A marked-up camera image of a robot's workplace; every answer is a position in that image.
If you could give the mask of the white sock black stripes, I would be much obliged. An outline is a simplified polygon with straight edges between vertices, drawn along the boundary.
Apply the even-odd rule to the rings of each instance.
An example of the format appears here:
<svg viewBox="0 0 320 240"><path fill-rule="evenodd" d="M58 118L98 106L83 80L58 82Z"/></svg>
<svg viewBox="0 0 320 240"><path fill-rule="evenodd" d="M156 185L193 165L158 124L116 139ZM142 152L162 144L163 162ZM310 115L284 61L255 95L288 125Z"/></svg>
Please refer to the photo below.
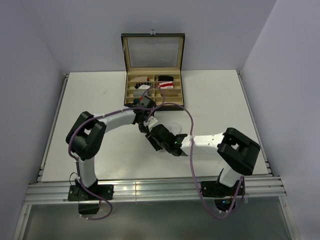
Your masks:
<svg viewBox="0 0 320 240"><path fill-rule="evenodd" d="M174 135L178 135L182 131L182 126L176 122L170 122L166 125L166 128Z"/></svg>

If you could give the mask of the brown ribbed sock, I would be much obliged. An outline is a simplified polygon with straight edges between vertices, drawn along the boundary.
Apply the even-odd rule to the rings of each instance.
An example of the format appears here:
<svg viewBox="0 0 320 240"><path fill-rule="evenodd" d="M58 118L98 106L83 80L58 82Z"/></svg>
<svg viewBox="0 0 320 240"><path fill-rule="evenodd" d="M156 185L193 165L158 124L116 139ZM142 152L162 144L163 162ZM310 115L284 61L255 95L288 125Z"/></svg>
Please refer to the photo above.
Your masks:
<svg viewBox="0 0 320 240"><path fill-rule="evenodd" d="M163 93L161 93L161 96L167 97L180 97L181 91L180 90L174 90L174 89L164 89Z"/></svg>

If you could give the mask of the red white striped sock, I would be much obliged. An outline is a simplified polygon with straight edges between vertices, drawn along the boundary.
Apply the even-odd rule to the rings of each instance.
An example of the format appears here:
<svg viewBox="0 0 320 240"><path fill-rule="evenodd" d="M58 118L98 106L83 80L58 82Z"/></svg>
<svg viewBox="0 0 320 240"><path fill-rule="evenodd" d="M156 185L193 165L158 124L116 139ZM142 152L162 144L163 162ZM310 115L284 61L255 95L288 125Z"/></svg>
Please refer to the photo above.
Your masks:
<svg viewBox="0 0 320 240"><path fill-rule="evenodd" d="M174 84L172 81L161 81L158 83L158 87L160 89L173 89Z"/></svg>

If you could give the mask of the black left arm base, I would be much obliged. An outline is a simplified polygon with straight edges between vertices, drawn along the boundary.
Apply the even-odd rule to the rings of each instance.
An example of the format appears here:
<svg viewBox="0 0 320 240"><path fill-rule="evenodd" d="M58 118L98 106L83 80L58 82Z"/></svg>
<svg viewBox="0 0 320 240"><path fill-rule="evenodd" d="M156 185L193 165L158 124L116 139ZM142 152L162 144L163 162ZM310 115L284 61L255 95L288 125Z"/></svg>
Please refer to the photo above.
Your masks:
<svg viewBox="0 0 320 240"><path fill-rule="evenodd" d="M81 185L72 185L69 187L69 193L67 196L68 202L78 202L78 212L81 215L95 215L100 210L103 198L105 200L112 200L114 193L114 186L112 184L96 185L88 189L91 193L88 193L83 189Z"/></svg>

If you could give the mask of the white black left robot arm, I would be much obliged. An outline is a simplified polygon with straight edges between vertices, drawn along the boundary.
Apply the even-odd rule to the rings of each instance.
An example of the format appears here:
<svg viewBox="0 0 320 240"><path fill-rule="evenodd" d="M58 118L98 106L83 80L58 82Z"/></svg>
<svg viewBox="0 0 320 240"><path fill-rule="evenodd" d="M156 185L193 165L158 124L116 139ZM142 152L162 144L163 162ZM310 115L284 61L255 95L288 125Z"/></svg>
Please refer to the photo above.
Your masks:
<svg viewBox="0 0 320 240"><path fill-rule="evenodd" d="M91 200L98 193L98 179L95 174L95 155L100 150L104 135L125 125L138 125L141 133L147 134L146 121L156 103L143 96L136 103L129 103L120 110L104 115L93 115L87 111L77 118L66 137L68 154L75 159L79 194Z"/></svg>

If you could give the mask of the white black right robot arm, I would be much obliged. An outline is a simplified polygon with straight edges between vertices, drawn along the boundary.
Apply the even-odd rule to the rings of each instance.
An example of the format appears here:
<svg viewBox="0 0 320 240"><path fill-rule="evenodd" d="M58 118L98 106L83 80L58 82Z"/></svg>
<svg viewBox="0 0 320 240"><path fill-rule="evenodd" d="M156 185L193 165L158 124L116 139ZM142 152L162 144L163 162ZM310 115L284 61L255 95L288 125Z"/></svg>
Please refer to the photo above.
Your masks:
<svg viewBox="0 0 320 240"><path fill-rule="evenodd" d="M217 191L229 194L241 176L251 176L255 168L260 145L233 127L213 135L174 135L164 125L154 126L145 135L156 151L166 150L175 157L193 154L219 155L227 166L219 174Z"/></svg>

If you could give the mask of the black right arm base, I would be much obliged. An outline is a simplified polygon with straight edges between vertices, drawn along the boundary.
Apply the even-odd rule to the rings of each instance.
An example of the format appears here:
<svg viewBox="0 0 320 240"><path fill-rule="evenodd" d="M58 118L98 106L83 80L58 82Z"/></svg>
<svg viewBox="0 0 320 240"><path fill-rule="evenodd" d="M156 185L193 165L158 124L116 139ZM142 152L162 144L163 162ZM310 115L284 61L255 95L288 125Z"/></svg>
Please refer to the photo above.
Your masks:
<svg viewBox="0 0 320 240"><path fill-rule="evenodd" d="M228 187L216 181L201 181L200 193L205 198L214 198L214 204L219 211L227 212L231 205L239 180L237 180L233 187Z"/></svg>

